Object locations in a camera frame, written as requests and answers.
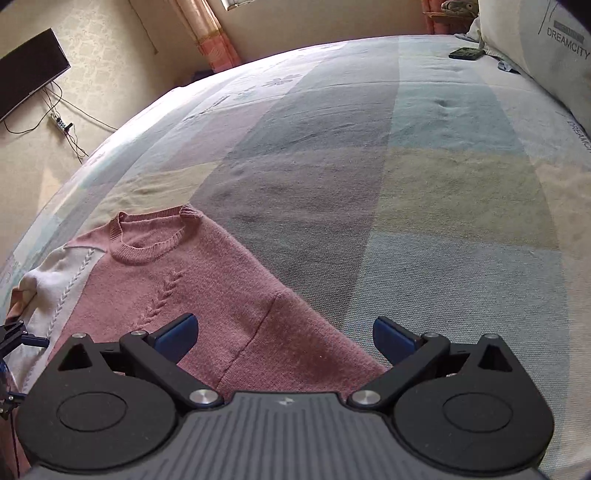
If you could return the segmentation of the pastel patchwork pillow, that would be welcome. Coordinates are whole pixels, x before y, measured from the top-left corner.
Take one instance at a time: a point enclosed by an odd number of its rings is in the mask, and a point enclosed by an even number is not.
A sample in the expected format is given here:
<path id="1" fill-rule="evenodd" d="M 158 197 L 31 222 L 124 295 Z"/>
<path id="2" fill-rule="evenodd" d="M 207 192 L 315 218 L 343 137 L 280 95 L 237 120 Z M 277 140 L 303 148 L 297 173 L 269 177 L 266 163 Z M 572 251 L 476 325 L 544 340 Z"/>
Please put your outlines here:
<path id="1" fill-rule="evenodd" d="M 483 0 L 487 52 L 527 74 L 590 131 L 590 32 L 557 1 Z"/>

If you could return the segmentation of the small dark remote on bed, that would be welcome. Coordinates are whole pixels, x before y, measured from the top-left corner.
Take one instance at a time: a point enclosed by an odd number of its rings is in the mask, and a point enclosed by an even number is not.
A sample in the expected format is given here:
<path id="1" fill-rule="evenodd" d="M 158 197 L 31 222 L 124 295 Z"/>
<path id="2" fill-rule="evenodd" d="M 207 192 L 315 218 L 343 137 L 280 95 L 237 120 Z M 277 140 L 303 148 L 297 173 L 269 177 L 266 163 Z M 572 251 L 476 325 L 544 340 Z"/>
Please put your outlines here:
<path id="1" fill-rule="evenodd" d="M 451 59 L 476 61 L 485 55 L 485 51 L 480 48 L 462 47 L 452 51 L 449 54 Z"/>

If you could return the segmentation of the wooden nightstand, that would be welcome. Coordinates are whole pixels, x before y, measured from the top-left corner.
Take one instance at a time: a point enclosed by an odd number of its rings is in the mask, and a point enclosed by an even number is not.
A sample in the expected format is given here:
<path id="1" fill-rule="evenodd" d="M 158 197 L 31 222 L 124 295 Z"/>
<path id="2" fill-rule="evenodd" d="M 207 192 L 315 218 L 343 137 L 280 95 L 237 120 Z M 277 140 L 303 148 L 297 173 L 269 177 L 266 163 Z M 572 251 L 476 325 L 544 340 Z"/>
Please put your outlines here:
<path id="1" fill-rule="evenodd" d="M 474 18 L 447 14 L 443 11 L 424 13 L 429 34 L 454 35 L 469 31 Z"/>

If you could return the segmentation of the pink and white knit sweater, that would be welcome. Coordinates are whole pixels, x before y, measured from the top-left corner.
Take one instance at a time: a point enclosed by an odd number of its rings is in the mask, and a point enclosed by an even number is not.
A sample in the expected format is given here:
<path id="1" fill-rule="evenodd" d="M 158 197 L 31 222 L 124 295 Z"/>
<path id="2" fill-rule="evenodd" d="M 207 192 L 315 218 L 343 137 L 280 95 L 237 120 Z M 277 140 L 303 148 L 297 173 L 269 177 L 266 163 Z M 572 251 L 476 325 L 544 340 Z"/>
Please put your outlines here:
<path id="1" fill-rule="evenodd" d="M 52 251 L 12 291 L 7 320 L 49 340 L 8 367 L 27 392 L 75 333 L 110 342 L 197 318 L 181 367 L 224 397 L 238 391 L 348 396 L 383 367 L 311 309 L 204 213 L 188 205 L 120 213 Z"/>

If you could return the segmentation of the wall mounted black television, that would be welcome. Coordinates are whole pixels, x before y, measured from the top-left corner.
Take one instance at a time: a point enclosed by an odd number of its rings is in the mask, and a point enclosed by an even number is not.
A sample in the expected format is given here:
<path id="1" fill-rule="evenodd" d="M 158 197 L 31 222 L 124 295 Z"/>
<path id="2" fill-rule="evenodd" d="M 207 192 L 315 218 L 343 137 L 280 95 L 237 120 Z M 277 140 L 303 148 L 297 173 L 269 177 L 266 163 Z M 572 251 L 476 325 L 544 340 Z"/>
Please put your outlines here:
<path id="1" fill-rule="evenodd" d="M 5 55 L 0 64 L 1 120 L 69 68 L 70 63 L 51 28 Z"/>

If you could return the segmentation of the white power strip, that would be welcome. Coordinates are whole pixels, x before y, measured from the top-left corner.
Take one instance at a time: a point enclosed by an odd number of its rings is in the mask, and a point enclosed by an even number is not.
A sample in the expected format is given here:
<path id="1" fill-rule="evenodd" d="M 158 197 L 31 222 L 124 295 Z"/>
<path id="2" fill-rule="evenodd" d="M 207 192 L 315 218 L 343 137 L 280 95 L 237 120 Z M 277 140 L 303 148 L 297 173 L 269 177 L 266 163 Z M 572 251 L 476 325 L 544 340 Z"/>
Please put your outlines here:
<path id="1" fill-rule="evenodd" d="M 69 135 L 70 129 L 73 127 L 71 122 L 66 123 L 58 114 L 55 112 L 51 112 L 49 114 L 49 118 L 53 125 L 58 129 L 58 131 L 63 134 L 64 136 Z"/>

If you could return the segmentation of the cluttered items on nightstand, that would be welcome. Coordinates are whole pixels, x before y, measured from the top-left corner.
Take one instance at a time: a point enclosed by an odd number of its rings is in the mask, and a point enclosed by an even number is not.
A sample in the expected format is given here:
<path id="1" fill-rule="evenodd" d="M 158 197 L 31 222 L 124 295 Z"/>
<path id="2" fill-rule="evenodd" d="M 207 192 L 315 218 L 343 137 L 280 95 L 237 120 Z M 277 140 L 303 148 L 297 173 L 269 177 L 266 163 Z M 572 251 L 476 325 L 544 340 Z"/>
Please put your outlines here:
<path id="1" fill-rule="evenodd" d="M 441 9 L 451 15 L 477 17 L 479 15 L 479 2 L 477 0 L 446 0 Z"/>

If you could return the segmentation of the pastel patchwork bed sheet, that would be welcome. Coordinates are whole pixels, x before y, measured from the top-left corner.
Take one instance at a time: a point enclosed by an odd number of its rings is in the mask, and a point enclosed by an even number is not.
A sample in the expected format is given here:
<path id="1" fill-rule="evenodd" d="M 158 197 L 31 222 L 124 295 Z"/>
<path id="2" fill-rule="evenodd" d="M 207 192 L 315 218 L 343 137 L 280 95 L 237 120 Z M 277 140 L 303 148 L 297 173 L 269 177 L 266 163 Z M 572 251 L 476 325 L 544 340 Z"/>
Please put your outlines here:
<path id="1" fill-rule="evenodd" d="M 502 335 L 590 470 L 590 141 L 531 79 L 450 36 L 276 55 L 167 93 L 107 139 L 8 257 L 1 296 L 118 212 L 190 203 L 370 348 L 386 315 Z"/>

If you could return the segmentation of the left orange plaid curtain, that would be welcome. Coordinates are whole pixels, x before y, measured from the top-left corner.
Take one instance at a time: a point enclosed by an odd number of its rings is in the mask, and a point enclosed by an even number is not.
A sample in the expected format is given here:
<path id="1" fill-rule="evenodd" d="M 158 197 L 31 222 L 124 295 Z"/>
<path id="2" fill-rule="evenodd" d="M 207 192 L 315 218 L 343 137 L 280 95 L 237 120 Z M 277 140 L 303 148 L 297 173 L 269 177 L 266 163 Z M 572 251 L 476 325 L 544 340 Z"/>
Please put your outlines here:
<path id="1" fill-rule="evenodd" d="M 171 0 L 170 5 L 214 73 L 242 65 L 207 1 Z"/>

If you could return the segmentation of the window with white frame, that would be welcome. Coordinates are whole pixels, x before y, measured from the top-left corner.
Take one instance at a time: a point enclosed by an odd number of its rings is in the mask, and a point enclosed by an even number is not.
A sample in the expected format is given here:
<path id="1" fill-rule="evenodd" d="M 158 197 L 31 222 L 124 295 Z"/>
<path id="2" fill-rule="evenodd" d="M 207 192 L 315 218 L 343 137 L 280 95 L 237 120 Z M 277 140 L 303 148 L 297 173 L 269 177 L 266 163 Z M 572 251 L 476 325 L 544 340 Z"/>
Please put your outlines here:
<path id="1" fill-rule="evenodd" d="M 221 0 L 221 4 L 226 11 L 231 11 L 243 5 L 248 5 L 254 0 Z"/>

